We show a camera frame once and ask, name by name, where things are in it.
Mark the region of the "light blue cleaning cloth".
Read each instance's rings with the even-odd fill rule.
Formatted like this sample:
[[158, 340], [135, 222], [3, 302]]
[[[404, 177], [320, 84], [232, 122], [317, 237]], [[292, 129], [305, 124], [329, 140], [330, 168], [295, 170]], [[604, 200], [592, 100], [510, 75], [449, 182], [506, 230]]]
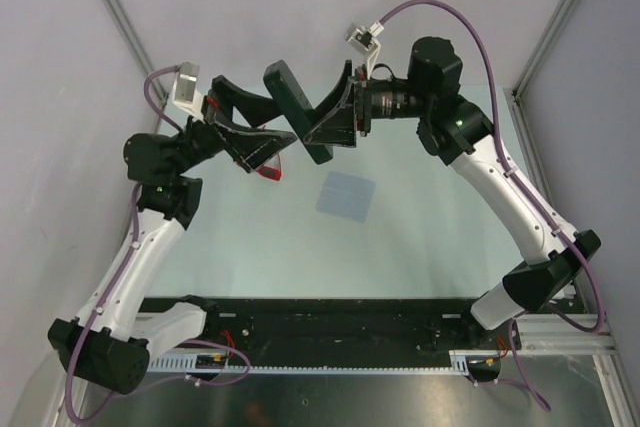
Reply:
[[365, 223], [376, 183], [362, 177], [330, 171], [322, 185], [316, 210], [331, 216]]

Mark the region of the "dark green glasses case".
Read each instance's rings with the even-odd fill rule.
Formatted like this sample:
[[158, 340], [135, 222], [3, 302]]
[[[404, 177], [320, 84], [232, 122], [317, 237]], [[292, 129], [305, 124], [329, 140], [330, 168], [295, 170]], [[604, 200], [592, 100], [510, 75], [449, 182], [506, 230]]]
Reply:
[[331, 147], [310, 145], [304, 141], [312, 127], [310, 114], [313, 107], [287, 63], [279, 60], [268, 66], [263, 83], [312, 160], [317, 165], [332, 160]]

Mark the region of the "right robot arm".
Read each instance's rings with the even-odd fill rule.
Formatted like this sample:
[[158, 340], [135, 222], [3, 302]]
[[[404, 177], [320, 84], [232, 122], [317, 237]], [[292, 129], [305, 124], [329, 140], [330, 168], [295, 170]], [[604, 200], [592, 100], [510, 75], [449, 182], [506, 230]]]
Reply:
[[353, 147], [377, 119], [418, 119], [426, 150], [464, 178], [508, 230], [521, 263], [477, 299], [461, 323], [463, 340], [484, 348], [508, 319], [535, 313], [570, 283], [600, 248], [592, 230], [558, 215], [508, 158], [497, 125], [459, 93], [462, 61], [450, 41], [423, 37], [412, 47], [406, 78], [373, 79], [380, 44], [357, 33], [348, 40], [364, 57], [345, 66], [315, 109], [302, 140], [308, 146]]

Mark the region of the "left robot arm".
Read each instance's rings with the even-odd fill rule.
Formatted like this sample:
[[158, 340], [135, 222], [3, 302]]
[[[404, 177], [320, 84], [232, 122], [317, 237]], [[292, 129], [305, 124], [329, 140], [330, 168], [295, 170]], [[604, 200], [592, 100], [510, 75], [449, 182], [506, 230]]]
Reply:
[[55, 320], [48, 331], [68, 386], [80, 378], [129, 394], [166, 352], [189, 340], [207, 347], [219, 339], [221, 323], [208, 314], [210, 302], [195, 296], [150, 320], [136, 319], [161, 263], [199, 208], [203, 182], [186, 174], [220, 153], [251, 173], [296, 140], [291, 132], [264, 129], [281, 114], [275, 100], [223, 76], [207, 93], [194, 91], [174, 103], [189, 112], [175, 134], [136, 133], [125, 142], [127, 176], [135, 184], [129, 233], [78, 314]]

